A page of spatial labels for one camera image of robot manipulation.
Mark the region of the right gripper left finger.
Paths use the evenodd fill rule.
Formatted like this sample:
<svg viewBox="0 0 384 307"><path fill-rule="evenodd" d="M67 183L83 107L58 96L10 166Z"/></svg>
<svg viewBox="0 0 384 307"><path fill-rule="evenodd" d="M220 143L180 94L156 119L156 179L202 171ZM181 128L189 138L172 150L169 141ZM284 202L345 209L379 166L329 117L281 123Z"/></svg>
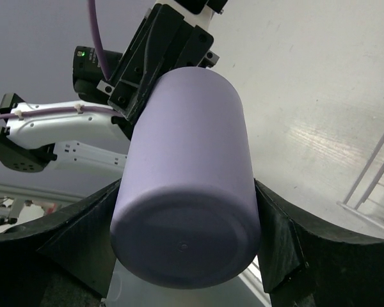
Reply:
<svg viewBox="0 0 384 307"><path fill-rule="evenodd" d="M116 257L109 227L119 181L0 233L0 306L99 306Z"/></svg>

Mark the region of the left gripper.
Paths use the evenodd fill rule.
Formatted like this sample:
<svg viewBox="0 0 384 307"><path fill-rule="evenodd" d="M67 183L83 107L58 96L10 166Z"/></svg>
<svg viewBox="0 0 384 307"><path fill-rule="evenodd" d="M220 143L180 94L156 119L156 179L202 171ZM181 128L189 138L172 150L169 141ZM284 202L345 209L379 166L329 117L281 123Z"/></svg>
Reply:
<svg viewBox="0 0 384 307"><path fill-rule="evenodd" d="M96 33L95 53L103 74L95 90L96 103L111 106L135 123L157 80L177 68L202 66L213 42L208 30L188 24L169 5L158 4L144 17L124 55L110 70Z"/></svg>

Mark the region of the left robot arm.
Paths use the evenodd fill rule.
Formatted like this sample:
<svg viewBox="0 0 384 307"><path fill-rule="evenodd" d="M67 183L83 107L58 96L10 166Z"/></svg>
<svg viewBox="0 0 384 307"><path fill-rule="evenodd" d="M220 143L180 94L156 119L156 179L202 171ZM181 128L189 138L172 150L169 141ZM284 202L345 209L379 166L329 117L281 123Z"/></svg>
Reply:
<svg viewBox="0 0 384 307"><path fill-rule="evenodd" d="M22 173L50 169L121 176L127 156L84 143L128 140L158 79L182 67L211 68L218 56L208 28L224 1L157 1L125 52L100 42L95 3L89 3L93 47L74 51L72 82L78 100L30 104L15 93L0 105L0 162Z"/></svg>

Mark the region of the purple plastic cup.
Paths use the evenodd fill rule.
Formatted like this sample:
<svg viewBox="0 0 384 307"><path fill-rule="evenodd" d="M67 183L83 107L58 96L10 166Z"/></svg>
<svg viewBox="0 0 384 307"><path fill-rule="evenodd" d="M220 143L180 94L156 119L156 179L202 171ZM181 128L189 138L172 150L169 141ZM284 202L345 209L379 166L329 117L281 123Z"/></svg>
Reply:
<svg viewBox="0 0 384 307"><path fill-rule="evenodd" d="M118 261L168 288L224 283L254 259L260 221L235 88L186 67L157 82L134 132L110 227Z"/></svg>

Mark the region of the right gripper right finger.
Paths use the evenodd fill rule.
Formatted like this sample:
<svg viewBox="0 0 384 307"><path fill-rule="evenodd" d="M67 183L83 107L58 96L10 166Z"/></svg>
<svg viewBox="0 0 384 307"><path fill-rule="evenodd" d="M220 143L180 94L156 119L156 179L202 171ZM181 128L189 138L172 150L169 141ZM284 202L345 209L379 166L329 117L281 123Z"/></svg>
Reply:
<svg viewBox="0 0 384 307"><path fill-rule="evenodd" d="M384 306L384 239L307 212L255 181L257 253L272 306Z"/></svg>

